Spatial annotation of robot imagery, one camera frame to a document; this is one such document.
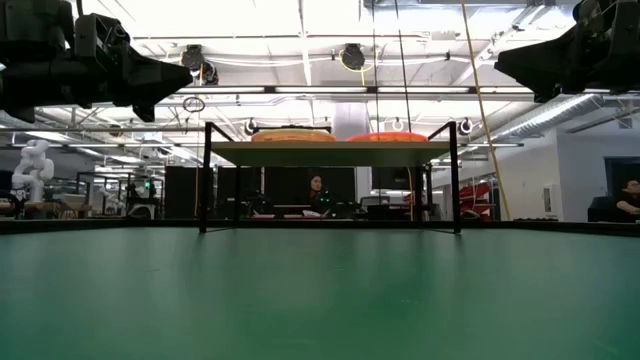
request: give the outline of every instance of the green floor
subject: green floor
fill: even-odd
[[[0,359],[639,359],[640,240],[513,230],[0,237]]]

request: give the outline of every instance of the shelf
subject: shelf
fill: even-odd
[[[427,164],[448,142],[213,142],[212,152],[239,166],[375,166]]]

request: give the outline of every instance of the fluorescent light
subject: fluorescent light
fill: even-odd
[[[11,147],[16,147],[16,148],[23,148],[23,147],[27,147],[29,145],[27,144],[12,144],[12,145],[7,145],[7,146],[11,146]],[[64,145],[62,144],[49,144],[49,147],[63,147]]]
[[[39,137],[41,139],[46,139],[46,140],[51,140],[51,141],[58,141],[58,142],[67,142],[71,139],[69,139],[67,136],[64,135],[60,135],[58,133],[52,133],[49,131],[28,131],[26,132],[27,135],[31,135],[31,136],[35,136],[35,137]]]
[[[379,92],[383,93],[404,93],[405,91],[408,93],[462,93],[466,94],[469,92],[469,88],[467,87],[418,87],[418,86],[384,86],[378,88]]]
[[[355,86],[287,86],[277,87],[278,93],[364,93],[367,92],[366,87]]]
[[[174,144],[124,144],[124,147],[173,147]]]
[[[411,191],[388,190],[388,191],[384,191],[384,194],[388,194],[388,195],[409,195],[409,194],[411,194]]]
[[[481,87],[480,88],[480,92],[485,94],[485,93],[494,93],[494,94],[532,94],[533,91],[531,91],[528,88],[525,87],[521,87],[521,86],[513,86],[513,87],[509,87],[509,86],[501,86],[501,87]]]
[[[608,94],[611,91],[609,91],[607,89],[584,89],[584,92],[586,92],[586,93],[596,93],[596,94]]]
[[[489,144],[464,144],[464,146],[473,146],[475,148],[479,148],[479,147],[489,147]],[[524,146],[524,144],[506,144],[506,143],[493,144],[493,147],[520,147],[520,146]]]
[[[107,148],[118,147],[118,144],[69,144],[69,147],[83,147],[83,148]]]
[[[476,151],[476,150],[478,150],[478,147],[477,147],[477,146],[468,147],[468,148],[465,148],[465,149],[462,149],[462,150],[458,151],[458,155],[462,155],[462,154],[464,154],[464,153],[466,153],[466,152],[469,152],[469,151]]]
[[[113,168],[104,168],[97,167],[96,172],[99,173],[113,173],[113,174],[132,174],[134,169],[113,169]]]
[[[257,86],[236,86],[236,87],[186,87],[176,91],[176,94],[239,94],[239,93],[261,93],[264,87]]]
[[[83,152],[85,154],[89,154],[89,155],[93,155],[93,156],[103,156],[99,152],[93,151],[93,150],[89,150],[89,149],[78,148],[78,151],[81,151],[81,152]]]
[[[179,147],[174,147],[172,149],[168,149],[167,151],[169,151],[173,155],[175,155],[177,157],[181,157],[181,158],[183,158],[185,160],[192,160],[192,159],[196,158],[190,151],[185,150],[185,149],[181,149]]]
[[[134,158],[133,156],[109,156],[110,158],[112,158],[113,160],[116,161],[120,161],[120,162],[126,162],[129,164],[136,164],[136,163],[141,163],[144,162],[138,158]]]

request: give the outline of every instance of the white wall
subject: white wall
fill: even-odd
[[[555,129],[544,133],[539,139],[525,139],[525,146],[503,148],[496,151],[502,183],[511,210],[511,218],[551,217],[544,211],[543,189],[556,185],[555,198],[561,199],[560,166],[558,160]],[[460,169],[460,180],[465,181],[495,172],[493,161],[464,162]],[[434,175],[434,187],[450,183],[449,171]],[[501,218],[507,219],[504,203]],[[557,217],[562,220],[562,204],[556,201]]]
[[[563,134],[558,136],[558,155],[564,220],[584,222],[593,198],[608,195],[604,158],[640,156],[640,139]]]

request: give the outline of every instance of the white robot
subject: white robot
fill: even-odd
[[[49,142],[45,140],[31,140],[22,149],[22,159],[11,177],[14,195],[19,200],[26,198],[26,185],[29,185],[31,196],[28,202],[42,201],[44,182],[53,178],[53,161],[45,155],[48,148]],[[23,174],[29,168],[33,168],[29,175]]]
[[[100,187],[98,189],[98,193],[102,194],[102,196],[104,196],[105,198],[107,212],[120,214],[124,209],[124,203],[121,202],[120,199],[118,199],[118,196],[116,196],[115,194],[111,194],[104,187]]]

